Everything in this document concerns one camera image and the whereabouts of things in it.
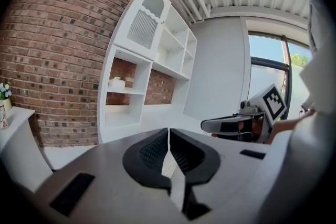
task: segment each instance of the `black slot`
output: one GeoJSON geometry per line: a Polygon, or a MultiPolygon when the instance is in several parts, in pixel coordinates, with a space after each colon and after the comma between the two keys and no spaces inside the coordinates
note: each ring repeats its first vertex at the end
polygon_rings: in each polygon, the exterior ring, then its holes
{"type": "Polygon", "coordinates": [[[68,217],[94,178],[93,175],[79,173],[49,204],[50,207],[68,217]]]}
{"type": "Polygon", "coordinates": [[[240,153],[242,155],[249,156],[249,157],[256,158],[256,159],[264,159],[266,155],[266,153],[250,151],[250,150],[242,150],[240,153]]]}

